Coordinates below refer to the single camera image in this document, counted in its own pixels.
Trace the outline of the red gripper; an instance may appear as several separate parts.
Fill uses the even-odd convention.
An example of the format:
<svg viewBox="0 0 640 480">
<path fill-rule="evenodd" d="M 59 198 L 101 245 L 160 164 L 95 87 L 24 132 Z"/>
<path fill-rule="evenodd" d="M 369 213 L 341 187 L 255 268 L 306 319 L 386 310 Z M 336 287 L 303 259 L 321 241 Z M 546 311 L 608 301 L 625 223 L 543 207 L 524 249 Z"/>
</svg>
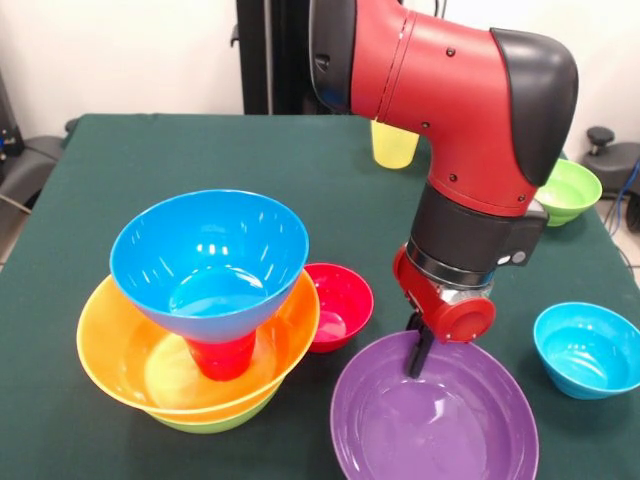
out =
<svg viewBox="0 0 640 480">
<path fill-rule="evenodd" d="M 406 331 L 419 333 L 407 358 L 408 377 L 420 377 L 434 336 L 442 343 L 469 343 L 493 325 L 496 307 L 489 299 L 488 289 L 460 290 L 432 281 L 410 259 L 406 245 L 395 255 L 393 272 L 405 297 L 417 311 L 410 315 L 405 327 Z"/>
</svg>

